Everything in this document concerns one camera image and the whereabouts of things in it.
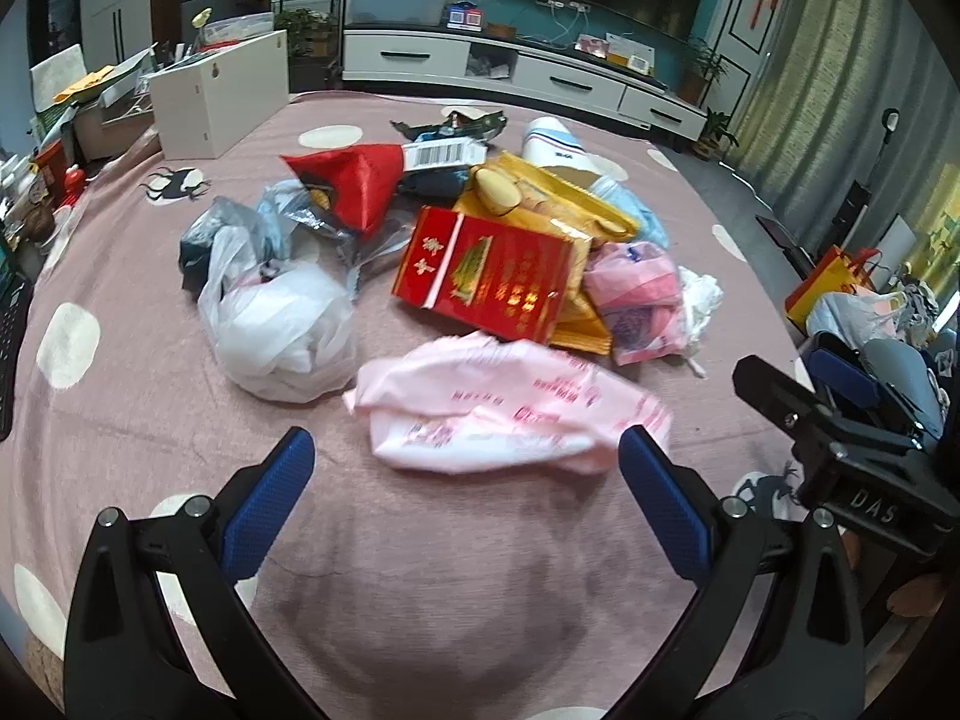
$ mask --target pink sanitary pad package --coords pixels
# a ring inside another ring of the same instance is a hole
[[[583,284],[613,335],[618,365],[683,353],[683,284],[656,244],[602,245],[590,255]]]
[[[441,473],[534,463],[601,473],[632,425],[668,451],[671,422],[656,396],[592,362],[483,333],[367,362],[344,403],[370,418],[378,458]]]

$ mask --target black handle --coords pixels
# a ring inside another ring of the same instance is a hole
[[[670,114],[664,113],[664,111],[658,111],[656,108],[651,108],[650,113],[652,113],[654,116],[659,116],[661,119],[666,119],[667,122],[683,124],[683,119],[678,119],[676,116],[670,116]]]
[[[584,91],[584,92],[592,92],[592,91],[593,91],[593,87],[592,87],[592,86],[587,86],[587,84],[583,84],[583,83],[575,83],[574,81],[568,81],[568,80],[566,80],[566,79],[558,79],[557,76],[550,76],[550,80],[553,81],[554,83],[558,83],[558,84],[560,84],[560,85],[562,85],[562,86],[572,86],[574,89],[580,89],[580,90],[582,90],[582,91]]]
[[[118,11],[114,10],[110,15],[113,17],[112,19],[113,20],[113,55],[116,57],[117,64],[119,65],[120,64],[120,43],[117,40],[117,12]]]
[[[410,53],[410,52],[380,52],[380,56],[387,59],[429,59],[428,53]]]
[[[127,47],[123,45],[123,8],[117,8],[117,34],[120,35],[120,62],[122,62],[127,58]]]

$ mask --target black keyboard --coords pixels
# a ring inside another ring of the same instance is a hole
[[[34,296],[34,287],[22,276],[14,276],[8,290],[0,298],[0,442],[13,429],[13,379],[16,358],[27,332],[27,312]]]

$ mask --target silver screw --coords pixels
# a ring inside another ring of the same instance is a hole
[[[194,495],[184,504],[184,512],[188,517],[203,517],[210,511],[210,499],[205,495]]]
[[[821,528],[832,528],[833,514],[828,512],[826,509],[814,509],[813,521],[816,522]]]
[[[723,503],[720,504],[723,508],[723,511],[726,512],[733,519],[740,519],[741,517],[746,517],[747,515],[747,504],[742,500],[736,497],[724,498]]]
[[[103,525],[104,528],[109,528],[110,525],[113,525],[118,519],[120,519],[120,512],[112,506],[107,507],[107,509],[97,514],[97,523]]]

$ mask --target tv stand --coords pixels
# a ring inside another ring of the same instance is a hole
[[[493,79],[472,74],[467,65],[505,66],[509,72]],[[469,89],[477,98],[539,100],[691,141],[699,138],[707,119],[659,81],[584,52],[442,26],[348,25],[343,78],[347,87],[405,82]]]

